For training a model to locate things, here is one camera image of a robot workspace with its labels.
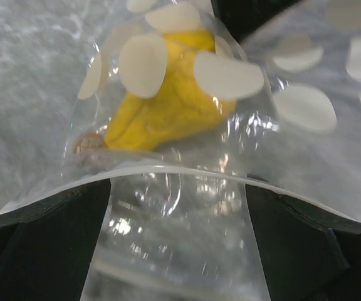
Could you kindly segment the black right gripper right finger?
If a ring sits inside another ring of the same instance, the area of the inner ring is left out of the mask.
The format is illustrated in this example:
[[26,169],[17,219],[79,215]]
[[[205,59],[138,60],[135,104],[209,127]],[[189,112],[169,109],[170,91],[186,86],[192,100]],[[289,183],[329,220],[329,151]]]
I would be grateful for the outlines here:
[[247,185],[271,300],[361,300],[361,223]]

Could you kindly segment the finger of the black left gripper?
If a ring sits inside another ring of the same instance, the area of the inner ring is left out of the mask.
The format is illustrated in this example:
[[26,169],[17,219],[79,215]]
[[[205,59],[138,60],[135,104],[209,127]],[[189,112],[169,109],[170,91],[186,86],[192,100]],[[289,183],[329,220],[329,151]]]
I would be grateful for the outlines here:
[[240,42],[299,0],[211,0],[214,15]]

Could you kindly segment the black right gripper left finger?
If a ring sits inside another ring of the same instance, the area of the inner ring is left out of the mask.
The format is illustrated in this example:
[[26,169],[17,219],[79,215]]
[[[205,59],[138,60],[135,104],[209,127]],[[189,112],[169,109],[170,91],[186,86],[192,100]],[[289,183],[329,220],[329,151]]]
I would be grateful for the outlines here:
[[79,300],[111,184],[75,187],[0,215],[0,300]]

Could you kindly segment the clear polka dot zip bag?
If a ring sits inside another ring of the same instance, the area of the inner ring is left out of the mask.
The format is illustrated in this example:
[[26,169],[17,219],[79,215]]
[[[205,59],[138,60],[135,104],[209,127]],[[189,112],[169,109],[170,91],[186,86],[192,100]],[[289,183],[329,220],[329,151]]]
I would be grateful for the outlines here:
[[271,300],[247,185],[361,223],[361,1],[303,1],[244,47],[266,83],[215,129],[89,151],[3,208],[110,181],[88,298]]

